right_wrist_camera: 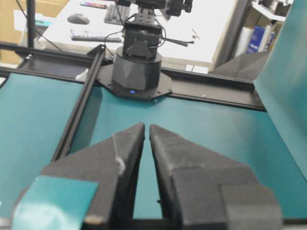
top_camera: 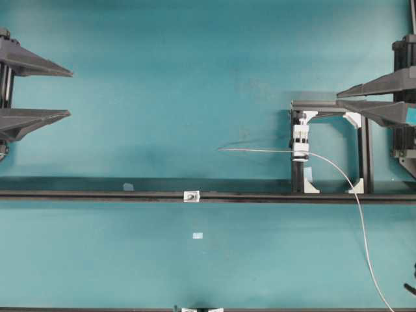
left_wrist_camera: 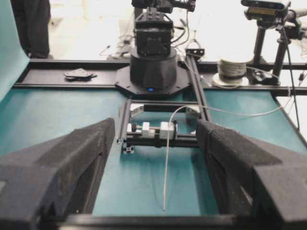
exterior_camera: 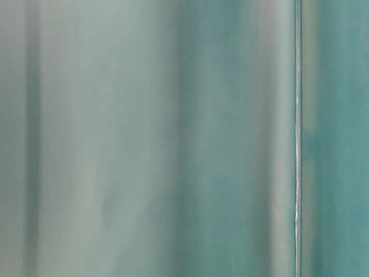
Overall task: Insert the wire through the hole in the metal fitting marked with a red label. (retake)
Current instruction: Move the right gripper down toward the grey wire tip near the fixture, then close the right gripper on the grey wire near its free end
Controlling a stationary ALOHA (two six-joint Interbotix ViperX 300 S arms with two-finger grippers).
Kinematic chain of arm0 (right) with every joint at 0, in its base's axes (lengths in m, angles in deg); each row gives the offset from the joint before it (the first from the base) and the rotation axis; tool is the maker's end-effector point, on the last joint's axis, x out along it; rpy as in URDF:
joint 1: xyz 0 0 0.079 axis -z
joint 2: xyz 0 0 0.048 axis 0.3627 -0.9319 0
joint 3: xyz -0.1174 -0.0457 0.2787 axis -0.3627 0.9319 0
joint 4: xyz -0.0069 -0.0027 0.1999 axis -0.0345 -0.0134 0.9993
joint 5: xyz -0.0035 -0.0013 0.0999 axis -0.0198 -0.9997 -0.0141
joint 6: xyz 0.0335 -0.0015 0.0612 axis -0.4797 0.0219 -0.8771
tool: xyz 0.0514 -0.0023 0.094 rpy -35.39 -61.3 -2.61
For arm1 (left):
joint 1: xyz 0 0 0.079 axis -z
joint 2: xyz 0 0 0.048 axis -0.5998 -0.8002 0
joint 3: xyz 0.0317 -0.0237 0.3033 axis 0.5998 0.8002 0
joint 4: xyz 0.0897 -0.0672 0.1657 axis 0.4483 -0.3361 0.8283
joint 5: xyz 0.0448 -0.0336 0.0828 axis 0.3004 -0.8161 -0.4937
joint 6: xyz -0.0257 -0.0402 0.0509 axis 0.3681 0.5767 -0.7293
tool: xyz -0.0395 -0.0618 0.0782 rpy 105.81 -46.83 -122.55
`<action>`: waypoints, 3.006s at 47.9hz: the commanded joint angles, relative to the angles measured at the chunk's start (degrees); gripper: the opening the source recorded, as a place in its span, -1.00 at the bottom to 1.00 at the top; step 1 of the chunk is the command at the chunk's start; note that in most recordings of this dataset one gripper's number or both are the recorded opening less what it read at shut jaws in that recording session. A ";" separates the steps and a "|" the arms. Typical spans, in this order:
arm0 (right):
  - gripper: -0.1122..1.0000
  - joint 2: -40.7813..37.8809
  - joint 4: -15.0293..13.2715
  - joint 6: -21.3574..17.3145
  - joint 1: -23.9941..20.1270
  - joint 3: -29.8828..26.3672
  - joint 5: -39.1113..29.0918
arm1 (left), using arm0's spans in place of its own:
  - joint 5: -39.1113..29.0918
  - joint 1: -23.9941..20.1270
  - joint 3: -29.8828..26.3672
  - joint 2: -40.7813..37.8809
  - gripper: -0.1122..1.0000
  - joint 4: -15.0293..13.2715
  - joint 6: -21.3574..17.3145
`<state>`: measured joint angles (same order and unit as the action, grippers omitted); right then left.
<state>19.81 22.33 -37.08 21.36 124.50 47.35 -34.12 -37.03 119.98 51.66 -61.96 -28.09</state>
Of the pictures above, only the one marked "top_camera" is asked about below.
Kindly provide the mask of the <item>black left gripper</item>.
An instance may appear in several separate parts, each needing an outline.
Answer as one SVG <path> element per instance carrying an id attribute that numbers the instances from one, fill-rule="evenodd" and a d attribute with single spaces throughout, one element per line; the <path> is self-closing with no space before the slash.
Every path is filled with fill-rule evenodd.
<path id="1" fill-rule="evenodd" d="M 1 161 L 8 155 L 9 142 L 71 116 L 68 110 L 11 109 L 14 72 L 20 77 L 73 77 L 70 70 L 21 47 L 10 39 L 8 29 L 1 28 Z"/>

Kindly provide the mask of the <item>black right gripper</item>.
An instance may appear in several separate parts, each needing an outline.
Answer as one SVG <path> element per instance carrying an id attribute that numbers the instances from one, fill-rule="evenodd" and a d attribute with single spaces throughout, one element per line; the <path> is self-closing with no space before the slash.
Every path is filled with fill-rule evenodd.
<path id="1" fill-rule="evenodd" d="M 415 108 L 415 35 L 408 34 L 392 45 L 394 72 L 339 92 L 338 98 L 393 94 L 392 101 L 337 100 L 336 104 L 350 112 L 393 129 L 393 156 L 415 178 L 415 122 L 408 122 L 410 109 Z"/>

